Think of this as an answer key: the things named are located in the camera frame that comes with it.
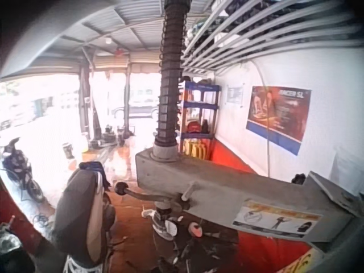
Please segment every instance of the lever handle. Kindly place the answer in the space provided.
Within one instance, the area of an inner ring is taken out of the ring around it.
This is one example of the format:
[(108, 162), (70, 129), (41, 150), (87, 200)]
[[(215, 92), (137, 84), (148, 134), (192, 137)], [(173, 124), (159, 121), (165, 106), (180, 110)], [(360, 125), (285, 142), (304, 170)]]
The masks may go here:
[(195, 189), (195, 184), (196, 184), (195, 182), (190, 183), (189, 187), (187, 188), (187, 190), (183, 193), (183, 195), (181, 197), (182, 201), (185, 201), (185, 202), (188, 201), (188, 199), (191, 197), (192, 192)]

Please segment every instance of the warning sticker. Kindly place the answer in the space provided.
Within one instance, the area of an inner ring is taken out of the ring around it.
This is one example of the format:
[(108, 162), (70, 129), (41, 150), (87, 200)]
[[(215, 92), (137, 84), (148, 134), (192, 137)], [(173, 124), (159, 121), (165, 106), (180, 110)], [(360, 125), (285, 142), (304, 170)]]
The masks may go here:
[(244, 203), (233, 225), (287, 237), (302, 238), (320, 220), (321, 215), (297, 212), (248, 201)]

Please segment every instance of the motorcycle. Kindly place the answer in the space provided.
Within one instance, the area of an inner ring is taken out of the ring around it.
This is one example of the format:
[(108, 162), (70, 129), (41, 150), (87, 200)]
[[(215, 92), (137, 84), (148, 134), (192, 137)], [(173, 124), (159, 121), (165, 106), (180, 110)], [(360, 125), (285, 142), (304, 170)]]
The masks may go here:
[(20, 138), (14, 138), (3, 147), (1, 161), (12, 180), (22, 191), (26, 190), (30, 197), (38, 202), (44, 201), (44, 194), (39, 184), (33, 179), (32, 166), (23, 151), (17, 150), (15, 144)]
[(63, 273), (106, 273), (113, 247), (115, 208), (100, 162), (81, 163), (57, 204), (52, 242), (67, 254)]
[(11, 224), (0, 224), (0, 272), (34, 273), (35, 265), (28, 252), (23, 248), (19, 238), (11, 232)]

